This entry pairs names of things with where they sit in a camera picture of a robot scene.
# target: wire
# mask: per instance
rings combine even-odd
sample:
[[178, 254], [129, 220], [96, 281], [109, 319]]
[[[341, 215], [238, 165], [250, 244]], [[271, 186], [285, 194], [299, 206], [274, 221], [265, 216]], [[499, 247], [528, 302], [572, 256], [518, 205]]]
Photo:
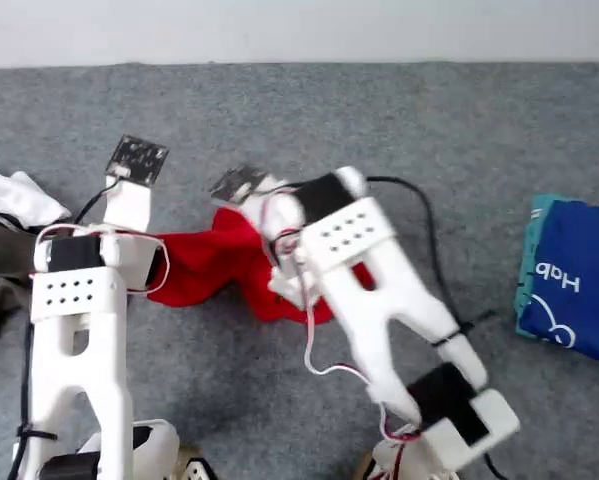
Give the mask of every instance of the wire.
[[370, 380], [368, 380], [368, 378], [363, 373], [361, 373], [355, 367], [352, 367], [345, 363], [335, 363], [334, 365], [332, 365], [328, 368], [325, 368], [324, 370], [318, 370], [312, 364], [312, 359], [311, 359], [312, 347], [313, 347], [313, 344], [315, 341], [315, 313], [314, 313], [314, 309], [312, 308], [312, 304], [310, 303], [310, 299], [308, 298], [308, 288], [306, 286], [306, 280], [303, 278], [303, 273], [301, 271], [299, 262], [297, 261], [297, 259], [295, 257], [293, 257], [291, 259], [291, 261], [295, 268], [295, 271], [297, 272], [297, 279], [299, 280], [299, 286], [301, 288], [301, 297], [302, 297], [302, 301], [303, 301], [303, 306], [304, 306], [304, 309], [306, 310], [306, 327], [307, 327], [307, 331], [308, 331], [308, 340], [306, 341], [306, 349], [304, 350], [304, 353], [303, 353], [304, 365], [306, 366], [308, 371], [310, 373], [312, 373], [313, 375], [323, 376], [323, 375], [328, 375], [328, 374], [330, 374], [332, 372], [336, 372], [336, 371], [344, 371], [344, 372], [352, 373], [357, 378], [359, 378], [362, 382], [364, 382], [366, 385], [370, 385]]
[[99, 199], [103, 195], [107, 194], [110, 190], [112, 190], [113, 188], [115, 188], [119, 184], [120, 181], [121, 181], [121, 177], [117, 177], [115, 179], [115, 181], [112, 182], [111, 185], [107, 186], [106, 188], [103, 188], [103, 189], [99, 190], [99, 192], [97, 192], [90, 200], [88, 200], [88, 202], [86, 202], [86, 204], [83, 206], [83, 208], [81, 209], [81, 211], [75, 217], [75, 223], [76, 224], [81, 223], [81, 221], [83, 220], [83, 217], [86, 216], [86, 214], [95, 205], [95, 203], [97, 203], [99, 201]]
[[417, 440], [421, 436], [421, 431], [418, 430], [412, 424], [406, 424], [401, 429], [403, 430], [404, 428], [406, 428], [406, 429], [409, 428], [413, 431], [409, 432], [409, 433], [405, 433], [403, 435], [398, 435], [398, 434], [391, 433], [388, 431], [388, 413], [386, 411], [385, 405], [383, 403], [380, 403], [379, 404], [379, 431], [381, 432], [381, 436], [385, 440], [388, 440], [389, 442], [400, 442], [400, 443], [411, 442], [413, 440]]
[[170, 255], [168, 254], [168, 248], [166, 247], [166, 242], [163, 240], [151, 237], [150, 235], [142, 235], [140, 233], [129, 232], [130, 235], [140, 238], [147, 238], [149, 240], [153, 240], [155, 243], [159, 245], [161, 251], [163, 252], [163, 258], [166, 262], [166, 271], [163, 274], [163, 278], [161, 279], [161, 283], [154, 288], [150, 288], [148, 290], [128, 290], [128, 295], [150, 295], [151, 293], [155, 293], [158, 290], [161, 290], [163, 286], [168, 281], [168, 277], [170, 276]]
[[[20, 397], [20, 409], [21, 409], [21, 425], [19, 431], [21, 432], [26, 428], [30, 422], [30, 359], [32, 356], [32, 339], [34, 336], [34, 325], [32, 322], [26, 324], [26, 332], [24, 337], [24, 355], [23, 355], [23, 371], [21, 373], [21, 397]], [[26, 452], [28, 445], [28, 436], [20, 435], [19, 445], [17, 446], [17, 453], [12, 461], [12, 467], [8, 474], [8, 480], [16, 480], [19, 475], [19, 468], [21, 468], [21, 462], [23, 455]]]
[[508, 480], [508, 477], [506, 477], [499, 470], [497, 470], [497, 467], [495, 467], [495, 464], [493, 463], [492, 457], [489, 453], [484, 454], [483, 460], [484, 462], [486, 462], [488, 470], [490, 470], [490, 473], [492, 473], [495, 476], [495, 478], [498, 478], [499, 480]]
[[455, 317], [457, 323], [460, 327], [468, 326], [469, 322], [462, 322], [461, 317], [459, 315], [459, 310], [450, 294], [450, 288], [448, 287], [448, 282], [443, 274], [443, 269], [441, 267], [441, 260], [439, 257], [439, 242], [437, 240], [437, 224], [435, 222], [434, 212], [432, 209], [432, 203], [428, 198], [428, 195], [421, 190], [414, 183], [410, 183], [406, 180], [403, 180], [399, 177], [389, 177], [389, 176], [370, 176], [367, 178], [368, 182], [378, 182], [378, 183], [394, 183], [396, 185], [401, 185], [404, 188], [407, 188], [411, 192], [415, 193], [421, 203], [423, 204], [425, 213], [426, 213], [426, 230], [428, 231], [428, 248], [430, 250], [430, 261], [432, 263], [432, 270], [435, 274], [435, 280], [437, 285], [439, 286], [439, 290], [441, 290], [441, 295], [443, 296], [444, 303], [448, 306], [448, 310], [453, 317]]

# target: red sock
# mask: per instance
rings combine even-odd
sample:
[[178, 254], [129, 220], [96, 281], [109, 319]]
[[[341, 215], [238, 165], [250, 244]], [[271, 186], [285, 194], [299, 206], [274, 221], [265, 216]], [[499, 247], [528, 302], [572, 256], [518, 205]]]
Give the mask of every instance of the red sock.
[[[287, 318], [305, 323], [306, 312], [268, 289], [272, 269], [261, 249], [261, 237], [240, 214], [221, 208], [209, 231], [161, 234], [157, 238], [168, 249], [170, 273], [164, 286], [148, 295], [150, 300], [170, 307], [197, 305], [235, 281], [262, 322]], [[355, 267], [355, 273], [364, 285], [372, 283], [363, 267]], [[151, 288], [164, 274], [162, 259]], [[317, 324], [332, 318], [323, 299], [315, 305], [314, 314]]]

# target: red wire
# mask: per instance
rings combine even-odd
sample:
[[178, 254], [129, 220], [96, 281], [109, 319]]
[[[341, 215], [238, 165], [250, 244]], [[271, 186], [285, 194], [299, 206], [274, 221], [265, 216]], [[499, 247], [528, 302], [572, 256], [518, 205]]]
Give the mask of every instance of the red wire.
[[386, 412], [386, 418], [383, 421], [383, 429], [386, 432], [386, 436], [388, 438], [390, 438], [391, 440], [396, 440], [398, 442], [411, 442], [413, 440], [417, 440], [420, 436], [421, 436], [421, 432], [415, 432], [415, 433], [406, 433], [405, 435], [395, 435], [394, 433], [390, 432], [390, 427], [388, 425], [388, 412]]
[[395, 458], [395, 468], [392, 470], [393, 480], [399, 480], [399, 467], [401, 467], [401, 455], [403, 455], [404, 448], [406, 448], [405, 443], [399, 447], [399, 451], [397, 452], [397, 457]]

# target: cloud logo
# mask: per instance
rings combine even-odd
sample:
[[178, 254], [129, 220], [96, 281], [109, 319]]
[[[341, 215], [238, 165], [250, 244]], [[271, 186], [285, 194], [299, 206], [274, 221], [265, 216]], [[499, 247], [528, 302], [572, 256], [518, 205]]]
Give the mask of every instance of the cloud logo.
[[568, 325], [562, 325], [555, 321], [555, 316], [553, 315], [550, 306], [548, 306], [543, 298], [541, 298], [539, 295], [535, 295], [534, 293], [532, 294], [532, 298], [539, 302], [539, 305], [541, 305], [546, 311], [546, 314], [548, 314], [548, 318], [550, 319], [550, 323], [552, 325], [548, 331], [554, 335], [555, 341], [566, 348], [572, 348], [577, 338], [572, 328], [570, 328]]

